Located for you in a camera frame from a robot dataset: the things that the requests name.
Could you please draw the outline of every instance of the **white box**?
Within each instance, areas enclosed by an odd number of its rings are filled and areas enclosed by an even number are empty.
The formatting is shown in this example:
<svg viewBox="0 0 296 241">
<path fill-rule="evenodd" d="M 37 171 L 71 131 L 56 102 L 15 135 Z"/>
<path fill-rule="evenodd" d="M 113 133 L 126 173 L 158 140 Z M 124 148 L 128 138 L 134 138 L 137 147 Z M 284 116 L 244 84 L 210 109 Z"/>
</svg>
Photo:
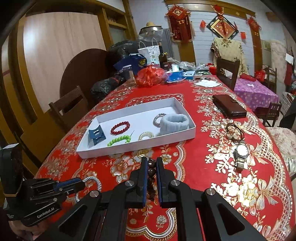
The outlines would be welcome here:
<svg viewBox="0 0 296 241">
<path fill-rule="evenodd" d="M 153 125 L 153 120 L 154 117 L 160 113 L 186 115 L 189 118 L 189 128 L 184 131 L 157 136 L 160 128 Z M 114 143 L 112 146 L 107 146 L 112 139 L 121 136 L 112 135 L 110 130 L 113 126 L 123 121 L 128 121 L 130 123 L 130 128 L 122 135 L 131 135 L 132 132 L 134 132 L 131 136 L 131 141 L 129 143 L 125 143 L 125 141 L 122 140 Z M 101 125 L 103 129 L 106 140 L 94 146 L 93 140 L 89 138 L 89 129 L 94 130 L 99 125 Z M 84 133 L 76 152 L 81 158 L 91 158 L 141 150 L 192 139 L 195 137 L 195 129 L 196 126 L 191 116 L 176 98 L 156 100 L 96 116 Z M 150 139 L 138 140 L 139 136 L 146 131 L 151 131 L 154 134 L 154 137 Z"/>
</svg>

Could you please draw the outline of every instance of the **green beaded bracelet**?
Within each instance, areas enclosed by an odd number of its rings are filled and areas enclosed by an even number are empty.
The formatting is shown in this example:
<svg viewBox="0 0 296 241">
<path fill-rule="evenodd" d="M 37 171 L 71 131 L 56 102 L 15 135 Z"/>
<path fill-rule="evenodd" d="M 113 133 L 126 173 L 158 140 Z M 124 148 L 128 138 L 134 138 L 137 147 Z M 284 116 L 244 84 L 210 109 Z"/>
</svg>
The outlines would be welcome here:
<svg viewBox="0 0 296 241">
<path fill-rule="evenodd" d="M 117 137 L 115 139 L 113 139 L 112 141 L 110 141 L 107 146 L 112 146 L 114 143 L 116 142 L 119 142 L 119 141 L 122 141 L 122 140 L 126 140 L 125 143 L 128 143 L 131 141 L 131 135 L 130 136 L 127 136 L 127 135 L 124 135 L 124 136 L 120 136 L 120 137 Z"/>
</svg>

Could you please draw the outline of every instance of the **gift bag handle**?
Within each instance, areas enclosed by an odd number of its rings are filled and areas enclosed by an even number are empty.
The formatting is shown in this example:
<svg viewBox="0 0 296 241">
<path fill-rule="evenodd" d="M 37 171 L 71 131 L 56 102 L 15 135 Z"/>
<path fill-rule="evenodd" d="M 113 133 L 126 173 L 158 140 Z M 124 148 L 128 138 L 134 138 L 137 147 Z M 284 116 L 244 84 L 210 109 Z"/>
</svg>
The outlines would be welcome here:
<svg viewBox="0 0 296 241">
<path fill-rule="evenodd" d="M 152 38 L 152 41 L 151 41 L 152 46 L 154 46 L 154 45 L 153 45 L 153 40 L 154 40 L 154 39 L 155 39 L 155 42 L 157 43 L 155 46 L 158 46 L 158 42 L 157 42 L 156 38 Z"/>
<path fill-rule="evenodd" d="M 140 47 L 140 43 L 144 44 L 144 42 L 142 42 L 142 41 L 139 42 L 139 49 L 141 48 L 141 47 Z M 146 48 L 146 45 L 145 45 L 145 44 L 144 44 L 144 46 L 145 46 L 145 48 Z"/>
</svg>

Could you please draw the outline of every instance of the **purple tablecloth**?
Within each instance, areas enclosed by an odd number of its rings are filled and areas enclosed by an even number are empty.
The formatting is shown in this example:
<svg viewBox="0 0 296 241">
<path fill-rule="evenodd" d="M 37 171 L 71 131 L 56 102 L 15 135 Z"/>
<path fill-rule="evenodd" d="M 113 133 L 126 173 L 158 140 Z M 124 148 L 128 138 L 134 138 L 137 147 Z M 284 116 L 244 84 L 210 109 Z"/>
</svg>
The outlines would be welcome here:
<svg viewBox="0 0 296 241">
<path fill-rule="evenodd" d="M 258 80 L 252 82 L 238 78 L 234 87 L 234 93 L 242 98 L 253 111 L 257 107 L 269 107 L 270 102 L 279 102 L 279 97 Z"/>
</svg>

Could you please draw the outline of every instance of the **brown leather wallet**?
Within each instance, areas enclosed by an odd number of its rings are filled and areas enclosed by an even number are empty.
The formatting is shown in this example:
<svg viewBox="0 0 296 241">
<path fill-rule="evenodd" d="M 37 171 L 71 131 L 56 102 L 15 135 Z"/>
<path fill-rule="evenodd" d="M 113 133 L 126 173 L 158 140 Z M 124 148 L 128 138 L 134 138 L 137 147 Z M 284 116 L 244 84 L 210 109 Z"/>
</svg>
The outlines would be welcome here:
<svg viewBox="0 0 296 241">
<path fill-rule="evenodd" d="M 213 95 L 213 103 L 228 119 L 244 118 L 247 111 L 229 95 Z"/>
</svg>

